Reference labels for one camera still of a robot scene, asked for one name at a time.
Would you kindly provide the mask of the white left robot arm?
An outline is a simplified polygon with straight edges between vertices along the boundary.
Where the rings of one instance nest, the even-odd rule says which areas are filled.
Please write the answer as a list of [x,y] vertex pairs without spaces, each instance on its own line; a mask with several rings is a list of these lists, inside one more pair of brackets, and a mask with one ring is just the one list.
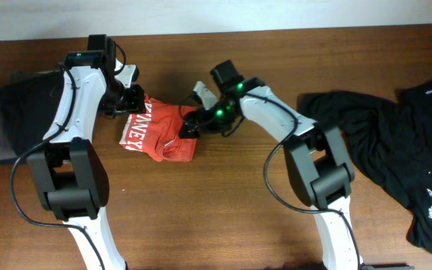
[[107,219],[110,183],[92,145],[98,115],[145,113],[139,69],[101,50],[74,52],[60,64],[64,85],[43,139],[23,158],[42,207],[68,230],[87,269],[127,269]]

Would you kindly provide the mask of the orange t-shirt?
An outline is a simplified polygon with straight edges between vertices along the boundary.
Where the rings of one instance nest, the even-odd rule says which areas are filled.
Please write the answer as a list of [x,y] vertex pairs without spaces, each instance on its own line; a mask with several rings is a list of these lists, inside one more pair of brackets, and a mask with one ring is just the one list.
[[182,139],[184,124],[179,113],[191,113],[193,106],[177,106],[145,96],[144,114],[130,114],[119,145],[124,149],[145,152],[155,161],[188,162],[193,160],[197,141]]

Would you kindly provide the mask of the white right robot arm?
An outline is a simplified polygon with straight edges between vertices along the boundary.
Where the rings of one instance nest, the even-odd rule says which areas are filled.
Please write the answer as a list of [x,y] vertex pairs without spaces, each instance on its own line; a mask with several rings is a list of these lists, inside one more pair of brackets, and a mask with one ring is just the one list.
[[[181,114],[180,136],[227,136],[237,117],[259,125],[277,142],[263,165],[265,185],[283,206],[313,216],[322,246],[322,269],[364,269],[350,220],[355,173],[338,128],[295,111],[256,77],[222,83],[220,91],[217,97],[203,82],[196,82],[188,97],[201,108]],[[302,207],[285,201],[270,183],[269,165],[279,150],[283,151],[290,186]]]

